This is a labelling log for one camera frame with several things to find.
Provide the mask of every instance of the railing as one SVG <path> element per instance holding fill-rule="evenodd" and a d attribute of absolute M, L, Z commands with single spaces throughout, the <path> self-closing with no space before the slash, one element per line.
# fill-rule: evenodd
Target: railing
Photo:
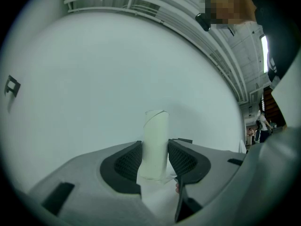
<path fill-rule="evenodd" d="M 69 13 L 87 10 L 119 11 L 143 16 L 172 29 L 196 46 L 216 66 L 221 75 L 233 88 L 238 102 L 248 101 L 242 72 L 228 43 L 217 29 L 205 32 L 195 20 L 195 16 L 204 12 L 204 8 L 200 9 L 197 5 L 187 0 L 124 0 L 121 7 L 95 6 L 74 8 L 74 4 L 79 1 L 82 0 L 64 0 L 64 4 L 69 7 Z M 145 6 L 143 4 L 145 2 L 156 5 L 158 9 Z"/>

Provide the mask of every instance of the white cylinder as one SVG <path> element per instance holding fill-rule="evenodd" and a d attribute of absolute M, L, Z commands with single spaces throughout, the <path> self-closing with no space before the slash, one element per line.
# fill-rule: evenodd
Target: white cylinder
<path fill-rule="evenodd" d="M 165 174 L 168 145 L 168 117 L 163 110 L 145 113 L 140 176 L 160 180 Z"/>

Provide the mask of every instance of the white shirt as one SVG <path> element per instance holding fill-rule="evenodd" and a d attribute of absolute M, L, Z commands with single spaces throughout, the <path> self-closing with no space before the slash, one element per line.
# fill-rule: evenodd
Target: white shirt
<path fill-rule="evenodd" d="M 267 119 L 265 119 L 264 115 L 260 115 L 258 118 L 262 125 L 262 130 L 268 130 L 267 125 L 264 123 Z"/>

